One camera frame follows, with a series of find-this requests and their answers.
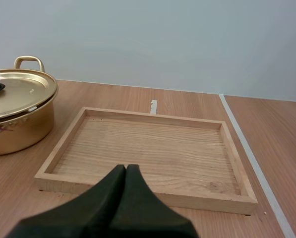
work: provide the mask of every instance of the white tape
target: white tape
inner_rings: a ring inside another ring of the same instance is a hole
[[[151,101],[150,114],[156,114],[157,113],[157,104],[158,104],[158,101],[157,100],[152,100]]]
[[[253,168],[253,170],[255,171],[256,173],[256,176],[260,182],[260,185],[267,197],[267,200],[269,201],[269,204],[277,218],[277,221],[280,225],[280,228],[284,234],[284,236],[286,238],[296,238],[290,224],[288,223],[287,221],[287,218],[285,217],[275,195],[273,194],[272,190],[271,190],[271,187],[270,185],[268,184],[268,181],[265,177],[265,175],[263,174],[245,136],[243,135],[242,131],[241,131],[241,128],[239,127],[237,121],[236,121],[236,118],[234,117],[230,107],[228,106],[228,103],[226,102],[226,99],[224,97],[223,94],[220,94],[219,95],[221,101],[222,101],[222,104],[224,105],[224,108],[225,108],[225,111],[227,112],[228,116],[229,116],[229,119],[231,120],[232,124],[233,124],[233,127],[239,137],[239,140],[247,154],[247,157],[251,163],[251,166]]]

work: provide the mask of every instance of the aluminum pot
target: aluminum pot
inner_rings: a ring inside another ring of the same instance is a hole
[[[36,61],[40,71],[20,69]],[[54,124],[56,80],[33,56],[18,57],[14,69],[0,70],[0,155],[22,150],[44,138]]]

